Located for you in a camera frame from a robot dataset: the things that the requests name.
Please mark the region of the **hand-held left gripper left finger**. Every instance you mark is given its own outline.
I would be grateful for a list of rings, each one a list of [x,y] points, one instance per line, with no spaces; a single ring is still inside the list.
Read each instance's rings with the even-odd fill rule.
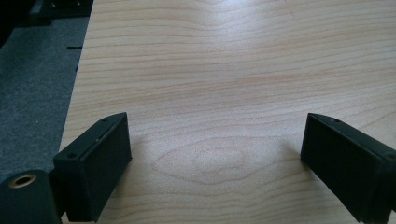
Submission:
[[[59,152],[53,163],[66,184],[68,219],[97,221],[131,160],[125,112],[98,120]]]

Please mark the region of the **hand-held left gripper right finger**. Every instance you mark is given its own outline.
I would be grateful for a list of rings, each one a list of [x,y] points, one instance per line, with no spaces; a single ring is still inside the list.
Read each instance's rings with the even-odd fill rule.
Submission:
[[[396,149],[339,119],[310,113],[301,160],[358,221],[386,224],[396,212]]]

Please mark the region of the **black stand base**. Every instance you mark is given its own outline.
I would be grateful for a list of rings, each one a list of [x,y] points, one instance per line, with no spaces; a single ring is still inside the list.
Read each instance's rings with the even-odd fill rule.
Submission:
[[[29,12],[17,27],[49,26],[53,20],[89,17],[94,0],[38,0],[38,9]]]

